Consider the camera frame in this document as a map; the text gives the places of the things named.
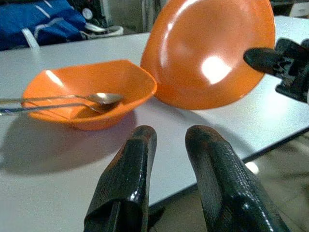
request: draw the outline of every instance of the table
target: table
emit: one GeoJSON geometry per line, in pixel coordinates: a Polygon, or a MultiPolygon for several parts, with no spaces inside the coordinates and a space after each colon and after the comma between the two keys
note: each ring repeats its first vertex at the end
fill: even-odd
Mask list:
{"type": "MultiPolygon", "coordinates": [[[[299,43],[309,37],[309,20],[275,20],[277,38],[299,43]]],[[[0,52],[0,97],[21,96],[42,69],[123,58],[139,64],[148,36],[0,52]]],[[[184,145],[186,130],[194,124],[217,129],[243,160],[309,130],[309,106],[276,93],[279,82],[266,75],[240,101],[204,111],[179,110],[152,98],[103,131],[81,131],[25,116],[1,117],[1,231],[82,231],[101,173],[138,125],[150,125],[158,135],[150,205],[196,182],[184,145]]]]}

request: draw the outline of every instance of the orange bowl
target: orange bowl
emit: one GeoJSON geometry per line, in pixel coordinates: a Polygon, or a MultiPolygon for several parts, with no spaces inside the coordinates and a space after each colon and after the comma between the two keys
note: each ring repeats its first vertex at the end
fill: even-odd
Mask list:
{"type": "MultiPolygon", "coordinates": [[[[122,94],[124,96],[122,101],[104,114],[98,114],[84,106],[57,108],[29,114],[35,119],[65,123],[82,130],[94,131],[116,124],[125,114],[153,96],[155,91],[156,82],[149,73],[128,60],[115,60],[44,70],[27,86],[23,97],[67,94],[86,96],[97,92],[122,94]]],[[[83,99],[56,99],[27,102],[23,107],[74,102],[94,104],[83,99]]]]}
{"type": "Polygon", "coordinates": [[[232,103],[263,77],[243,61],[252,47],[274,47],[269,0],[170,0],[144,50],[141,67],[156,97],[183,109],[232,103]]]}

